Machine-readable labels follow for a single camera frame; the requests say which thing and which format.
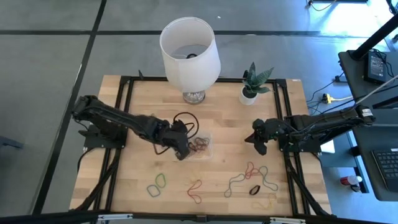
gray floor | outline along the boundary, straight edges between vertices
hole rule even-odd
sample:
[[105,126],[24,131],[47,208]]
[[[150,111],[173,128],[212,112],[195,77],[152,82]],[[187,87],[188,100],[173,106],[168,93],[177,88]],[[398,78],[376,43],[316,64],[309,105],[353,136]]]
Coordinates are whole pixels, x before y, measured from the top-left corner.
[[[197,16],[214,30],[320,31],[322,37],[216,36],[221,76],[241,77],[254,61],[259,70],[275,67],[274,78],[300,78],[310,98],[342,72],[337,53],[355,49],[383,23],[377,15],[388,15],[387,8],[373,2],[340,3],[316,12],[304,0],[109,0],[99,29],[161,30],[178,17]],[[90,30],[99,6],[100,0],[1,1],[0,29]],[[30,212],[87,41],[86,35],[0,35],[0,136],[25,144],[21,151],[0,149],[0,216]],[[384,41],[377,48],[389,50]],[[164,75],[158,35],[97,36],[79,94],[97,94],[103,75],[137,75],[138,69],[147,76]],[[339,84],[322,93],[350,95],[348,86]],[[44,212],[68,209],[83,144],[79,129],[74,123],[68,129]],[[336,184],[351,171],[324,170],[333,213],[398,222],[392,212],[398,203],[379,202],[373,193],[355,194]]]

wooden table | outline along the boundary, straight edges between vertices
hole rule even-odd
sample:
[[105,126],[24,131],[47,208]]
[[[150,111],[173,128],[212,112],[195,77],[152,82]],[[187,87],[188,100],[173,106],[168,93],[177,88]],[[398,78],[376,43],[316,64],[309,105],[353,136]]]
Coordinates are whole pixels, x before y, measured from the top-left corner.
[[[114,106],[120,76],[106,75],[99,91],[99,99]],[[287,80],[293,114],[307,114],[308,110],[300,80]],[[172,121],[182,111],[193,113],[200,122],[200,131],[211,133],[213,157],[208,161],[178,161],[173,150],[156,156],[152,144],[139,139],[129,131],[126,147],[122,150],[111,210],[114,212],[214,214],[214,215],[292,215],[289,188],[282,153],[278,143],[267,143],[268,151],[261,156],[252,144],[244,142],[252,130],[256,118],[276,118],[274,93],[258,96],[251,106],[239,102],[241,83],[215,83],[206,91],[206,99],[200,105],[188,105],[182,94],[168,82],[134,82],[129,112],[154,114],[160,119]],[[283,94],[281,105],[285,115]],[[179,119],[192,121],[189,116]],[[79,206],[98,182],[104,149],[87,154],[80,166],[70,208]],[[330,205],[319,161],[309,153],[301,153],[305,183],[324,210]],[[277,200],[269,207],[272,190],[261,185],[260,174],[249,180],[232,184],[232,196],[224,197],[229,179],[244,173],[248,161],[256,167],[267,166],[267,180],[279,185]],[[152,198],[147,186],[155,184],[157,174],[165,174],[167,185],[161,195]],[[200,195],[201,204],[196,204],[187,195],[187,190],[200,179],[203,185],[193,194]],[[260,192],[251,196],[249,190],[261,185]],[[298,210],[303,212],[299,188],[296,186]],[[103,190],[101,208],[104,208],[107,186]]]

white pot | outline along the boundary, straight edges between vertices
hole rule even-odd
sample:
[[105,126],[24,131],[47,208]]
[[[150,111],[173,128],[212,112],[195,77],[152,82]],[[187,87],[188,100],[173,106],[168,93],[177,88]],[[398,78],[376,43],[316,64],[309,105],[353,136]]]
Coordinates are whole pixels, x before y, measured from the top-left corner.
[[257,99],[258,94],[253,97],[253,98],[247,98],[243,95],[243,88],[241,89],[241,94],[239,95],[239,101],[243,104],[243,105],[252,105],[255,100]]

lamp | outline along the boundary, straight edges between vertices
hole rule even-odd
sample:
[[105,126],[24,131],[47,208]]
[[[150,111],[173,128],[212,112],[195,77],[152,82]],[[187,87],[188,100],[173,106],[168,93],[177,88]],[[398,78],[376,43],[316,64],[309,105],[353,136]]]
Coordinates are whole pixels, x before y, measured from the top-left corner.
[[221,71],[213,29],[195,17],[176,19],[163,29],[160,48],[168,81],[187,103],[201,103]]

glass lamp base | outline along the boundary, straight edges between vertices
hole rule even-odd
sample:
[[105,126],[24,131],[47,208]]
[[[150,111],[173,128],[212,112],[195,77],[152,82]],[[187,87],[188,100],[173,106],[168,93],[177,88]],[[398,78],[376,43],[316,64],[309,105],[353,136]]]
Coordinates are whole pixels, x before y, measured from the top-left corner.
[[205,91],[199,91],[196,93],[182,93],[184,101],[190,105],[197,105],[205,99]]

